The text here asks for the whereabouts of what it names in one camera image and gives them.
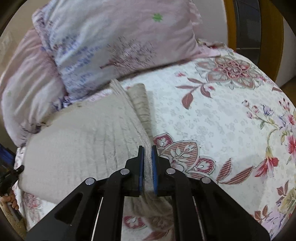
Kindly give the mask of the person's hand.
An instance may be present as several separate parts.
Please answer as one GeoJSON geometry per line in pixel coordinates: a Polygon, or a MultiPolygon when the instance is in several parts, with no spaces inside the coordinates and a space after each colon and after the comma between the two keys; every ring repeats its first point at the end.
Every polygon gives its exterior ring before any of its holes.
{"type": "Polygon", "coordinates": [[[11,189],[10,192],[8,193],[8,195],[4,195],[1,196],[0,198],[0,202],[1,202],[1,208],[2,210],[5,210],[6,212],[10,212],[9,208],[8,208],[8,204],[11,204],[11,207],[15,210],[19,210],[19,205],[17,203],[16,200],[16,196],[13,192],[13,190],[11,189]]]}

